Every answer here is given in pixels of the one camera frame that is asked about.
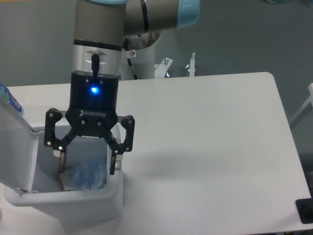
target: light blue cap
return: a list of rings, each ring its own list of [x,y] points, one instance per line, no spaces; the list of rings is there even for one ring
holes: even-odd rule
[[[111,4],[111,5],[122,5],[128,2],[128,0],[90,0],[90,1],[100,4]]]
[[[179,0],[177,28],[192,25],[200,17],[200,0]]]

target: gray wall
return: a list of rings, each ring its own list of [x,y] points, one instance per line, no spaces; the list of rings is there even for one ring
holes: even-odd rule
[[[0,82],[8,86],[69,83],[74,0],[0,2]],[[173,76],[196,53],[197,75],[268,71],[288,118],[313,82],[313,9],[300,0],[202,0],[200,21],[167,30],[156,61],[174,59]],[[313,170],[313,114],[293,131],[304,166]]]

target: white plastic bin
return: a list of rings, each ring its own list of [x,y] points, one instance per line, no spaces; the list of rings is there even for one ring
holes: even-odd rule
[[[44,146],[44,127],[31,127],[0,97],[0,182],[5,198],[15,206],[31,206],[61,221],[111,219],[123,212],[123,172],[108,175],[102,189],[64,191],[59,180],[59,158]],[[63,137],[70,126],[56,127]],[[112,133],[120,142],[116,125]],[[110,156],[104,139],[76,137],[67,147],[67,167],[92,156]]]

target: robotic arm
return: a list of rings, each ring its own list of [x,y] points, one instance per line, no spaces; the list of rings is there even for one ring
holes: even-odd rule
[[[116,113],[124,35],[190,25],[200,15],[200,0],[127,2],[77,0],[69,108],[50,109],[45,117],[44,144],[60,157],[60,172],[65,170],[67,146],[76,136],[105,139],[112,150],[110,174],[118,156],[133,148],[135,120]],[[62,118],[71,130],[58,139],[55,124]],[[126,129],[123,143],[117,143],[110,131],[118,122]]]

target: plastic bottle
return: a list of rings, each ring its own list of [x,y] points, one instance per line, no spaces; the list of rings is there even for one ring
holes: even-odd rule
[[[103,188],[107,181],[107,159],[91,157],[72,168],[73,185],[82,190]]]
[[[15,108],[20,114],[23,113],[23,108],[21,107],[19,102],[14,98],[14,96],[12,96],[9,89],[1,83],[0,83],[0,95],[3,96],[3,98],[7,100],[13,106],[13,108]]]
[[[303,2],[308,5],[310,8],[313,8],[313,0],[303,0]]]

